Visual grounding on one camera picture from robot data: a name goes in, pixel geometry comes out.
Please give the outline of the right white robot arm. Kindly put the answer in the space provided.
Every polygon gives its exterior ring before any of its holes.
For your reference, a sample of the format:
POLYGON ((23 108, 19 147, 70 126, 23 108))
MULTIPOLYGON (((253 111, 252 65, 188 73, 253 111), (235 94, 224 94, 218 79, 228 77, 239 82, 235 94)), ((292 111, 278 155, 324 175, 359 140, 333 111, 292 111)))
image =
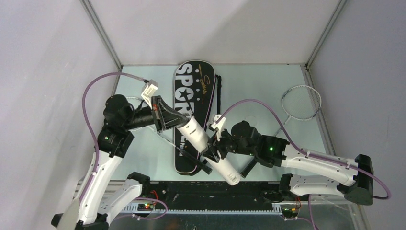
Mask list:
POLYGON ((373 167, 367 155, 344 159, 306 148, 296 149, 286 139, 260 134, 247 121, 237 123, 231 131, 216 132, 209 138, 202 155, 223 163, 228 153, 253 156, 255 162, 269 168, 285 167, 313 173, 312 176, 283 174, 278 193, 284 200, 318 194, 341 196, 359 205, 373 204, 373 179, 368 176, 373 173, 373 167))

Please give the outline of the white shuttlecock tube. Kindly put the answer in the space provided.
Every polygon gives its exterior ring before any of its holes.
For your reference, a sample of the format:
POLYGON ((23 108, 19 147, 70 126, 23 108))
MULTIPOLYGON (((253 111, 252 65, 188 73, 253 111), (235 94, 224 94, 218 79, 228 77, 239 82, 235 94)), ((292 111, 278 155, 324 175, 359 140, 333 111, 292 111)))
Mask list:
MULTIPOLYGON (((199 125, 192 115, 189 115, 189 122, 184 126, 177 127, 182 135, 191 143, 191 145, 202 155, 202 152, 208 149, 209 136, 199 125)), ((206 159, 225 181, 234 186, 240 182, 240 174, 235 170, 227 159, 221 159, 219 163, 206 159)))

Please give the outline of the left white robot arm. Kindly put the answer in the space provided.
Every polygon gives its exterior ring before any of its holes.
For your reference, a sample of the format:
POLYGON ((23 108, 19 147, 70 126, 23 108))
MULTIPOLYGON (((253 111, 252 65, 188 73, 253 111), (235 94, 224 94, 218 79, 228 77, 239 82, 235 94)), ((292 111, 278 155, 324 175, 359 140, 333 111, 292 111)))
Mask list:
POLYGON ((152 106, 135 109, 127 98, 111 96, 103 111, 104 125, 96 139, 95 152, 77 197, 67 211, 55 214, 52 226, 58 230, 106 230, 117 215, 135 198, 151 195, 150 178, 138 172, 103 200, 112 175, 124 159, 134 136, 132 129, 155 125, 157 131, 181 127, 190 116, 169 107, 160 96, 152 106))

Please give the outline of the clear plastic tube lid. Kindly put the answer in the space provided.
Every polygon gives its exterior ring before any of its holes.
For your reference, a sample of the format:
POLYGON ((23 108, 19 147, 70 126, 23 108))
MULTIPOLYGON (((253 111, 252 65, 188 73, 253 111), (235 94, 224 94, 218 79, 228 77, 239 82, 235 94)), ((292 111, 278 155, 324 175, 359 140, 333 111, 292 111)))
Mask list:
POLYGON ((245 117, 244 119, 245 121, 247 121, 251 126, 256 126, 257 125, 257 118, 254 115, 248 115, 247 117, 245 117))

